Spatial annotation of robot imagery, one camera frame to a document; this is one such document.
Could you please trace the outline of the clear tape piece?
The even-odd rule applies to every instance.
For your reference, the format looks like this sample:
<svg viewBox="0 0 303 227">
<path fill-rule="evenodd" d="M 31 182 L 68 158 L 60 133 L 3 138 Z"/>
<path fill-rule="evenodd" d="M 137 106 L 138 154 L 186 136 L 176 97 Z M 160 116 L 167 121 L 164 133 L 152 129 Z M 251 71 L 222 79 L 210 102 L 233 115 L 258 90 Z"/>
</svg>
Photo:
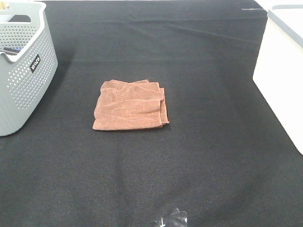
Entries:
<svg viewBox="0 0 303 227">
<path fill-rule="evenodd" d="M 187 212 L 175 209 L 169 215 L 153 221 L 151 227 L 187 227 Z"/>
</svg>

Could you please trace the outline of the brown towel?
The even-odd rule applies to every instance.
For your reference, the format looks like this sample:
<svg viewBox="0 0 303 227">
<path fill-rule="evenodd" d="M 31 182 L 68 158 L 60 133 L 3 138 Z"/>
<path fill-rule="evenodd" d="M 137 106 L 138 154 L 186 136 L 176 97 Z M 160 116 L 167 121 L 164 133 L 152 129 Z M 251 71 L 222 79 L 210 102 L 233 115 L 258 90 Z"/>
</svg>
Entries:
<svg viewBox="0 0 303 227">
<path fill-rule="evenodd" d="M 105 81 L 94 110 L 99 131 L 145 130 L 169 123 L 165 90 L 158 82 Z"/>
</svg>

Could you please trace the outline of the black label on basket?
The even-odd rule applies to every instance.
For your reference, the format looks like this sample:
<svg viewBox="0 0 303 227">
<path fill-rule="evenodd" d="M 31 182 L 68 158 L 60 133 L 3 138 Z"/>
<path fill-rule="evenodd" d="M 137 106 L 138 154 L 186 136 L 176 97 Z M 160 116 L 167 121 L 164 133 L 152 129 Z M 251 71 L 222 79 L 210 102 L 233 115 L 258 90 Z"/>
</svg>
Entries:
<svg viewBox="0 0 303 227">
<path fill-rule="evenodd" d="M 39 54 L 37 54 L 36 57 L 34 58 L 34 60 L 32 61 L 32 63 L 30 64 L 30 66 L 29 66 L 32 73 L 35 72 L 35 70 L 36 70 L 37 66 L 39 65 L 40 61 L 41 61 L 41 58 L 40 58 Z"/>
</svg>

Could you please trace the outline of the black table cloth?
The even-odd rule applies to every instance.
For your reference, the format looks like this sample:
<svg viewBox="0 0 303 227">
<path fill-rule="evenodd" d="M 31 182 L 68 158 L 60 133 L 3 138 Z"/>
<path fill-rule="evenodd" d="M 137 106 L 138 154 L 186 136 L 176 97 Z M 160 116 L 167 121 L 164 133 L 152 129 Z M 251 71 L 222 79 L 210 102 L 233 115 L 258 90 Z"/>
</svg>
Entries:
<svg viewBox="0 0 303 227">
<path fill-rule="evenodd" d="M 58 59 L 0 139 L 3 227 L 300 227 L 303 157 L 252 81 L 267 14 L 253 0 L 47 1 Z M 170 123 L 95 131 L 104 81 L 157 81 Z"/>
</svg>

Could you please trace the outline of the white storage box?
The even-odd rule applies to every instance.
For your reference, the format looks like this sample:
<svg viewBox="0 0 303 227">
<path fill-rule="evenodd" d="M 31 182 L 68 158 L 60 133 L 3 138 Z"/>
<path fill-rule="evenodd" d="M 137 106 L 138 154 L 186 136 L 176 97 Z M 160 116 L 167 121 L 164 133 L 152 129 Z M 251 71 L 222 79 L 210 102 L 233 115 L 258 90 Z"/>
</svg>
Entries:
<svg viewBox="0 0 303 227">
<path fill-rule="evenodd" d="M 253 77 L 287 135 L 303 151 L 303 3 L 272 6 Z"/>
</svg>

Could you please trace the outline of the grey perforated plastic basket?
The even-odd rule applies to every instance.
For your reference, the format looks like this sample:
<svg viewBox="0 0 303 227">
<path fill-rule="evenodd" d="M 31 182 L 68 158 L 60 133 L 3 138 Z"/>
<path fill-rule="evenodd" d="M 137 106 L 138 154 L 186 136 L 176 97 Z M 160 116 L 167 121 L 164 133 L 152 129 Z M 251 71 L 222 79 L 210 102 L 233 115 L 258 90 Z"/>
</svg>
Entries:
<svg viewBox="0 0 303 227">
<path fill-rule="evenodd" d="M 28 16 L 29 22 L 0 24 L 0 134 L 17 132 L 48 89 L 58 60 L 46 14 L 40 1 L 0 2 L 1 15 Z M 34 73 L 29 66 L 39 54 Z"/>
</svg>

